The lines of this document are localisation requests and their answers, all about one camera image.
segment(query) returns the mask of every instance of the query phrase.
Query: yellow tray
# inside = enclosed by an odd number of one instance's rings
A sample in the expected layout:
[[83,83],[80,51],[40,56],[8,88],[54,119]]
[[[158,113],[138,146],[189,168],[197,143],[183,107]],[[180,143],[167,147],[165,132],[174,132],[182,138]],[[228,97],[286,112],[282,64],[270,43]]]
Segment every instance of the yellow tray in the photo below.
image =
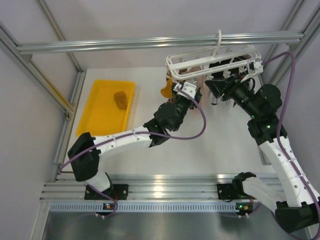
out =
[[[114,94],[124,92],[126,110],[118,108]],[[124,132],[135,91],[132,81],[96,80],[86,102],[76,135],[90,132],[91,136],[104,136]]]

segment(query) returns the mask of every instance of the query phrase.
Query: metal frame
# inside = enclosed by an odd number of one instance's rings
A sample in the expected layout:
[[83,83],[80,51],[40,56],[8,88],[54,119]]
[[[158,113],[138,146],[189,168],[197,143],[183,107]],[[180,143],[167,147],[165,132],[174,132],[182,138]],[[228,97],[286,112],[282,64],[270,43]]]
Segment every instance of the metal frame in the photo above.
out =
[[[75,118],[79,98],[81,95],[86,73],[83,72],[73,52],[83,51],[104,51],[104,50],[125,50],[125,49],[147,49],[167,47],[196,47],[212,46],[218,41],[217,35],[196,35],[196,36],[173,36],[173,37],[144,37],[144,38],[122,38],[109,40],[92,41],[66,41],[54,16],[52,15],[45,0],[36,0],[44,16],[48,20],[53,32],[60,40],[59,42],[45,43],[21,43],[19,44],[9,31],[0,22],[0,46],[11,55],[21,68],[38,82],[62,108],[65,116],[62,134],[59,139],[58,148],[53,161],[52,181],[45,184],[40,198],[40,207],[36,222],[33,227],[30,239],[41,239],[48,211],[51,203],[54,202],[77,202],[84,201],[85,186],[74,180],[71,174],[59,174],[59,165],[63,162],[70,139],[71,129]],[[287,31],[304,1],[297,0],[290,15],[282,27],[282,31],[224,34],[222,45],[243,45],[243,44],[273,44],[267,54],[270,58],[275,50],[276,44],[288,44],[296,46],[294,52],[299,59],[317,36],[320,30],[320,4],[307,21],[301,31]],[[32,54],[42,53],[67,53],[75,69],[78,71],[75,88],[71,101],[69,102],[61,92],[53,85],[50,79],[32,60]],[[290,68],[289,58],[284,58],[274,72],[270,83],[278,84]],[[217,183],[230,183],[234,175],[199,175],[199,176],[172,176],[172,175],[144,175],[128,176],[113,175],[115,183],[129,184],[130,194],[126,203],[164,203],[179,201],[180,203],[219,203],[217,194]],[[275,174],[261,174],[258,177],[263,182],[273,185],[277,190],[282,186]]]
[[[317,8],[313,11],[312,15],[303,27],[302,32],[304,36],[303,38],[301,38],[299,44],[290,47],[291,50],[294,52],[297,61],[301,58],[301,56],[308,49],[309,45],[320,33],[320,3],[318,4]],[[270,81],[268,83],[278,85],[288,75],[290,71],[290,66],[291,59],[289,56],[285,56],[273,72],[273,75],[271,76]]]
[[[126,202],[222,202],[218,198],[217,184],[231,183],[234,174],[214,175],[123,175],[111,174],[114,184],[128,184]],[[264,183],[282,191],[275,173],[257,175]],[[40,196],[41,202],[88,202],[84,200],[86,187],[77,182],[73,174],[59,174],[56,182],[47,182]]]

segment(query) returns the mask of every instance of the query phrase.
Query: metal bar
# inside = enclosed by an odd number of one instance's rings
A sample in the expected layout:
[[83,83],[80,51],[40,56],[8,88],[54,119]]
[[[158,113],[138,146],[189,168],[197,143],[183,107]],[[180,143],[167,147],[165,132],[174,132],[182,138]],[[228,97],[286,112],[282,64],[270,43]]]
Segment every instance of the metal bar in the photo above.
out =
[[66,153],[67,153],[67,147],[68,142],[70,139],[72,127],[74,124],[78,103],[81,95],[81,91],[84,85],[86,73],[85,72],[79,72],[76,78],[75,86],[73,89],[72,97],[71,97],[71,103],[74,105],[74,113],[71,115],[71,118],[69,121],[64,121],[61,136],[58,142],[58,147],[54,156],[53,164],[53,173],[52,173],[52,181],[55,181],[58,174],[58,168],[60,164],[64,161]]
[[53,84],[44,77],[39,68],[34,65],[34,62],[27,62],[25,58],[16,50],[16,42],[13,40],[8,30],[0,22],[0,46],[6,51],[13,59],[25,70],[34,80],[49,93],[49,95],[62,107],[64,111],[72,114],[74,111],[73,106],[68,100],[59,92]]
[[[235,175],[237,174],[111,175],[110,177],[114,184],[129,185],[126,202],[195,203],[199,201],[221,202],[218,198],[217,184],[231,183]],[[258,177],[274,189],[283,190],[275,174],[260,174]],[[44,185],[40,200],[42,202],[87,202],[84,200],[85,191],[84,183],[76,182],[72,174],[61,174],[58,175],[56,182],[48,182]]]
[[[53,202],[50,212],[109,213],[106,202]],[[117,213],[235,213],[235,202],[126,202],[118,201]]]
[[29,240],[42,239],[50,208],[51,208],[50,202],[41,202],[40,203]]
[[[313,42],[313,40],[320,32],[320,3],[318,4],[317,8],[315,9],[305,26],[306,28],[303,31],[304,36],[296,49],[293,51],[297,60],[301,58],[304,52],[308,49],[309,45]],[[279,82],[282,81],[289,73],[290,68],[291,59],[290,57],[285,56],[274,71],[269,83],[278,85]]]
[[[289,16],[286,18],[286,21],[284,22],[283,26],[281,27],[281,30],[282,30],[282,31],[286,31],[286,30],[288,30],[288,29],[290,28],[290,26],[292,25],[295,17],[296,17],[297,14],[299,13],[299,11],[302,9],[303,4],[304,4],[305,2],[306,2],[305,0],[297,0],[297,1],[295,2],[293,8],[291,9],[291,11],[290,11],[290,13],[289,13]],[[268,51],[268,53],[267,53],[267,55],[266,55],[266,57],[265,57],[264,60],[270,59],[270,58],[274,55],[277,47],[278,47],[277,44],[273,44],[273,45],[270,47],[270,49],[269,49],[269,51]]]
[[[48,23],[50,24],[54,34],[60,41],[65,41],[66,38],[64,34],[62,33],[61,29],[59,28],[57,21],[55,20],[53,14],[51,13],[48,5],[46,4],[45,0],[36,0],[38,6],[40,7],[40,10],[44,14],[45,18],[47,19]],[[78,72],[82,72],[81,66],[79,62],[77,61],[75,55],[73,53],[68,53],[68,57],[70,58],[71,62],[73,63],[75,69]]]
[[[302,37],[303,34],[299,31],[223,34],[221,36],[221,45],[297,44]],[[217,41],[217,35],[142,37],[91,41],[22,43],[16,49],[20,51],[21,54],[70,53],[100,50],[212,46],[215,45]]]

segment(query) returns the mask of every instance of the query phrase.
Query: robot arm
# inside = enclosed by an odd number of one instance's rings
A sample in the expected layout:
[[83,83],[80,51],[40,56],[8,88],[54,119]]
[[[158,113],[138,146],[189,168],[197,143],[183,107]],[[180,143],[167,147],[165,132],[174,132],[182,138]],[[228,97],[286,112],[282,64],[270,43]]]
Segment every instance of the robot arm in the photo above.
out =
[[[304,177],[317,199],[320,194],[305,177],[283,126],[280,129],[280,140],[291,160],[284,155],[277,141],[279,119],[276,111],[282,105],[280,90],[274,85],[264,84],[254,93],[242,81],[246,74],[248,72],[234,73],[225,81],[207,80],[205,84],[216,98],[222,101],[233,99],[252,118],[247,124],[248,130],[270,160],[284,193],[274,190],[251,172],[240,173],[233,179],[234,191],[240,198],[253,196],[258,199],[275,214],[280,226],[289,233],[316,224],[319,219],[315,203],[301,177]],[[295,171],[292,162],[301,175]]]
[[89,132],[83,133],[68,151],[68,157],[71,159],[90,147],[96,145],[97,147],[71,162],[75,180],[85,181],[109,196],[113,191],[112,181],[107,173],[98,171],[99,162],[132,149],[151,148],[164,143],[169,139],[167,131],[178,131],[187,111],[195,107],[195,104],[183,93],[187,93],[197,102],[201,99],[200,89],[197,90],[197,86],[188,81],[183,84],[175,83],[172,86],[172,92],[174,103],[161,104],[154,113],[154,118],[142,126],[107,136],[91,136]]

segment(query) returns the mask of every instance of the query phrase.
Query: gray floor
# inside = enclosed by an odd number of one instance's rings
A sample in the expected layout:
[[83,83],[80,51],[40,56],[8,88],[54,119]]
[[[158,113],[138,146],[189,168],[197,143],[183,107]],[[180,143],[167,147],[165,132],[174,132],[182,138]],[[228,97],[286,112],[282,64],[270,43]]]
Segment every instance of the gray floor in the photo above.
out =
[[[291,240],[266,208],[249,219],[218,213],[119,213],[105,220],[50,213],[43,240]],[[309,239],[306,231],[296,234]]]

